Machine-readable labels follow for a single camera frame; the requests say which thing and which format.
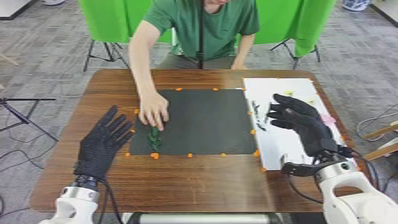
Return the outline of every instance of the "man's arm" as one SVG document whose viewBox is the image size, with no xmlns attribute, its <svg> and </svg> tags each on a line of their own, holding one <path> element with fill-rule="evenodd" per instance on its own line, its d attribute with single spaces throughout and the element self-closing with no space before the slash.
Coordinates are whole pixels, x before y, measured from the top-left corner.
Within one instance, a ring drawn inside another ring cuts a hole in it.
<svg viewBox="0 0 398 224">
<path fill-rule="evenodd" d="M 164 122 L 169 120 L 167 100 L 157 92 L 151 68 L 149 51 L 160 37 L 160 31 L 148 21 L 141 22 L 130 41 L 130 64 L 141 96 L 141 121 L 164 130 Z"/>
<path fill-rule="evenodd" d="M 245 67 L 245 57 L 247 57 L 247 54 L 249 54 L 249 51 L 251 51 L 251 48 L 253 48 L 254 39 L 256 39 L 256 34 L 242 35 L 238 55 L 237 55 L 237 58 L 235 58 L 231 69 L 242 69 L 242 70 L 247 69 L 247 67 Z"/>
</svg>

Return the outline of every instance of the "black robotic glove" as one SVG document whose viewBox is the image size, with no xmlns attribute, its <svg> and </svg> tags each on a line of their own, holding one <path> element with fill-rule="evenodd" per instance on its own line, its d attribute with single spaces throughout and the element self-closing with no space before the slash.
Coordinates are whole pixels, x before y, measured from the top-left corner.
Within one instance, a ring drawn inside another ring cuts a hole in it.
<svg viewBox="0 0 398 224">
<path fill-rule="evenodd" d="M 117 107 L 112 106 L 80 142 L 78 162 L 75 166 L 75 175 L 86 175 L 102 180 L 107 177 L 116 153 L 133 136 L 132 121 L 125 122 L 126 115 L 121 115 L 114 120 L 116 114 Z"/>
<path fill-rule="evenodd" d="M 269 117 L 276 118 L 272 125 L 295 130 L 308 156 L 315 157 L 325 150 L 338 152 L 332 131 L 324 124 L 315 107 L 279 94 L 274 95 L 274 99 L 279 104 L 270 105 Z"/>
</svg>

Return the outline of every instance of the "black square board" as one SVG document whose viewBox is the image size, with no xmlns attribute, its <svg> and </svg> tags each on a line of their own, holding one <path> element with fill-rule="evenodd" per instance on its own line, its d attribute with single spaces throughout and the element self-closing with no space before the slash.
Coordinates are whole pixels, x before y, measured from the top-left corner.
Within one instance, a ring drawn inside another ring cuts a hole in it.
<svg viewBox="0 0 398 224">
<path fill-rule="evenodd" d="M 187 155 L 189 153 L 251 154 L 256 141 L 251 134 L 247 101 L 242 90 L 164 90 L 169 100 L 171 120 L 160 134 L 160 154 Z M 151 127 L 137 118 L 132 154 L 149 155 L 155 151 L 148 134 Z"/>
</svg>

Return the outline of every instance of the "green backdrop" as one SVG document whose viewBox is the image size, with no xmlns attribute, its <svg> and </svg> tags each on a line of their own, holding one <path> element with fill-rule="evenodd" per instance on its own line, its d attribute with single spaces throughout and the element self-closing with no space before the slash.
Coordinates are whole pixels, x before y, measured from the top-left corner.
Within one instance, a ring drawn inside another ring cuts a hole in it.
<svg viewBox="0 0 398 224">
<path fill-rule="evenodd" d="M 151 0 L 78 0 L 93 39 L 128 42 Z M 295 39 L 295 56 L 315 49 L 336 0 L 258 0 L 261 31 L 256 44 Z M 160 42 L 171 42 L 171 31 Z"/>
</svg>

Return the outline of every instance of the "robotic arm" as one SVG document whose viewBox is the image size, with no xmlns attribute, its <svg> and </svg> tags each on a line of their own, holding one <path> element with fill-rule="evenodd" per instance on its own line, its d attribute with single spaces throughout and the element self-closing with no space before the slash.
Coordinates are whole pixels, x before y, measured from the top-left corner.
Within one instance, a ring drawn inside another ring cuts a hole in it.
<svg viewBox="0 0 398 224">
<path fill-rule="evenodd" d="M 116 114 L 114 106 L 80 142 L 77 179 L 57 199 L 55 216 L 39 224 L 93 224 L 100 198 L 98 182 L 105 181 L 116 153 L 133 135 L 133 124 L 130 121 L 125 122 L 125 115 L 114 119 Z"/>
<path fill-rule="evenodd" d="M 398 205 L 372 186 L 356 164 L 347 160 L 350 149 L 336 145 L 332 132 L 324 124 L 316 109 L 295 98 L 276 94 L 279 104 L 272 105 L 269 116 L 272 124 L 293 129 L 301 135 L 306 154 L 318 164 L 293 164 L 283 161 L 283 173 L 293 176 L 315 176 L 324 194 L 324 214 L 329 224 L 393 224 L 398 217 Z M 361 190 L 347 196 L 336 196 L 341 187 Z"/>
</svg>

